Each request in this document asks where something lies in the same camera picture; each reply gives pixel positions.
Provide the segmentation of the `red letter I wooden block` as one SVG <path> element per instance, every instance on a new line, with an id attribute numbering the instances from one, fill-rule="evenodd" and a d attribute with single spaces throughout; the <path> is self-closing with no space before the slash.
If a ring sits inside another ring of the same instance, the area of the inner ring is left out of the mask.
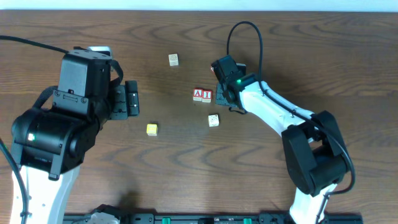
<path id="1" fill-rule="evenodd" d="M 204 103 L 211 103 L 213 92 L 211 90 L 203 90 L 201 101 Z"/>

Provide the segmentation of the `red letter A wooden block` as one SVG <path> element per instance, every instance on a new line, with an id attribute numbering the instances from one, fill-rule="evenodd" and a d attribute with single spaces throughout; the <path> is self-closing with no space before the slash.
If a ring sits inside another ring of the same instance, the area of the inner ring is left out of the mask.
<path id="1" fill-rule="evenodd" d="M 202 101 L 203 98 L 203 89 L 194 88 L 193 89 L 193 101 Z"/>

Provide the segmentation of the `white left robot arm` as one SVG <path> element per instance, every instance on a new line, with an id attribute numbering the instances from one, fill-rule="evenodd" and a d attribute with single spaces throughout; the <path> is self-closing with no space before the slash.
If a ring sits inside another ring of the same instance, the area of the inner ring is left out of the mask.
<path id="1" fill-rule="evenodd" d="M 85 153 L 105 122 L 139 114 L 137 83 L 125 81 L 109 47 L 75 47 L 59 83 L 12 125 L 11 223 L 61 223 Z"/>

